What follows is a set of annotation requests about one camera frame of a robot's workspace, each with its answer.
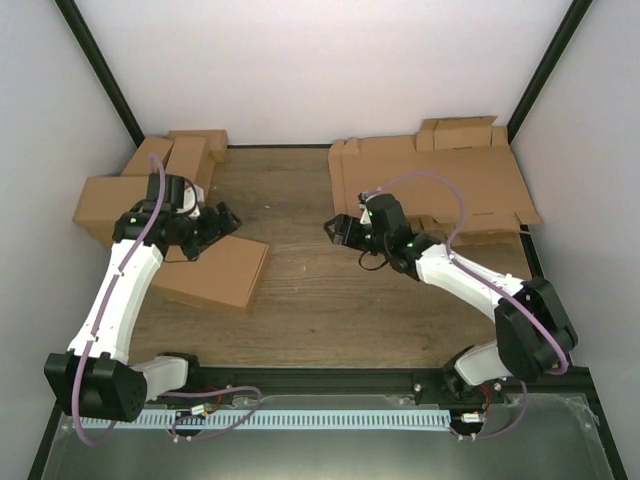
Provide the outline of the stack of flat cardboard blanks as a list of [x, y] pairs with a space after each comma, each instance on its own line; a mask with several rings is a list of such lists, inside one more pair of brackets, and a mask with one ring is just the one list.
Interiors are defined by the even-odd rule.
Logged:
[[358, 196], [379, 190], [401, 203], [412, 226], [454, 246], [513, 244], [536, 211], [508, 130], [492, 116], [425, 120], [411, 135], [351, 138], [333, 143], [328, 167], [334, 210], [358, 216]]

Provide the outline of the black left frame post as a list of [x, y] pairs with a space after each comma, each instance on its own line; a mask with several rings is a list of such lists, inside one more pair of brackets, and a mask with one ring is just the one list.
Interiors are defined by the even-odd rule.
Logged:
[[73, 0], [55, 0], [54, 3], [109, 98], [129, 137], [134, 145], [139, 147], [144, 141], [145, 135], [80, 8]]

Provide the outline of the small folded cardboard box rear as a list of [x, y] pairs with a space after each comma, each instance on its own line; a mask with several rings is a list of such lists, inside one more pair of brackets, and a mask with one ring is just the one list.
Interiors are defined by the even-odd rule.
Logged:
[[226, 161], [228, 149], [228, 133], [226, 130], [171, 130], [168, 132], [167, 137], [171, 140], [175, 140], [178, 137], [204, 138], [209, 148], [209, 157], [216, 164]]

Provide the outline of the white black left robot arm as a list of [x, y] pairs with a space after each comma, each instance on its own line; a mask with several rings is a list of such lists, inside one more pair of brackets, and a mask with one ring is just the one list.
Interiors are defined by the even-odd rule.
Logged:
[[50, 354], [44, 364], [65, 414], [131, 422], [158, 396], [171, 393], [191, 404], [203, 395], [196, 356], [164, 353], [130, 365], [130, 341], [169, 249], [177, 247], [195, 262], [241, 224], [225, 203], [204, 205], [192, 181], [167, 173], [149, 176], [145, 196], [115, 222], [108, 269], [81, 329], [66, 352]]

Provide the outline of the black right frame post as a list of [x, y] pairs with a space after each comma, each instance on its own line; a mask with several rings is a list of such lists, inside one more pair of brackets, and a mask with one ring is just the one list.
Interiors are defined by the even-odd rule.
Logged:
[[592, 3], [592, 0], [573, 0], [567, 8], [507, 123], [509, 144], [519, 133]]

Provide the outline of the large folded cardboard box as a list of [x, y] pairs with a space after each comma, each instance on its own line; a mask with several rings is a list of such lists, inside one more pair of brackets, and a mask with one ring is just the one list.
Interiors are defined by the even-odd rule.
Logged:
[[104, 247], [110, 248], [116, 221], [145, 198], [147, 183], [146, 176], [89, 177], [73, 221]]

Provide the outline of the black frame post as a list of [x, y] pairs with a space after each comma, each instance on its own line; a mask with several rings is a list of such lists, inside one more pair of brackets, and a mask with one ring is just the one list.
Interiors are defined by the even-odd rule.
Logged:
[[567, 8], [507, 123], [509, 144], [519, 133], [592, 3], [592, 0], [573, 0]]
[[139, 147], [144, 141], [145, 135], [80, 8], [73, 0], [55, 0], [54, 3], [109, 98], [129, 137], [134, 145]]

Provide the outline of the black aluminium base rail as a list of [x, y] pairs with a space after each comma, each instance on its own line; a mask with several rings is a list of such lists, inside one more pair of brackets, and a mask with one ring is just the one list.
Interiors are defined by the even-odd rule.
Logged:
[[[416, 404], [438, 404], [442, 408], [478, 405], [488, 390], [492, 403], [506, 395], [522, 392], [519, 381], [490, 380], [486, 387], [475, 387], [464, 398], [456, 398], [444, 386], [439, 368], [223, 368], [201, 367], [200, 389], [253, 386], [263, 397], [276, 395], [410, 395]], [[527, 384], [529, 394], [584, 395], [589, 401], [598, 396], [590, 371], [570, 367], [562, 376], [545, 375]]]

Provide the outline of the brown cardboard box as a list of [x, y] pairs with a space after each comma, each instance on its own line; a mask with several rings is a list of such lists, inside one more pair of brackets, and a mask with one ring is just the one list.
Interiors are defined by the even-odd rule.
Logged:
[[249, 315], [269, 255], [268, 245], [236, 236], [224, 237], [194, 261], [172, 246], [152, 286], [164, 298], [180, 304]]

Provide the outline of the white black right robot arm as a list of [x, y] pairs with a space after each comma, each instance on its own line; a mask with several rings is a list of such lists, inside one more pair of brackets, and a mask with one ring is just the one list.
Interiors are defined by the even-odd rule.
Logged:
[[578, 336], [553, 285], [528, 281], [473, 262], [449, 244], [413, 230], [391, 194], [363, 196], [358, 217], [338, 214], [323, 229], [332, 243], [381, 255], [386, 265], [415, 281], [438, 287], [484, 314], [495, 340], [471, 346], [443, 369], [447, 396], [472, 399], [480, 385], [499, 378], [534, 383], [544, 374], [563, 374]]

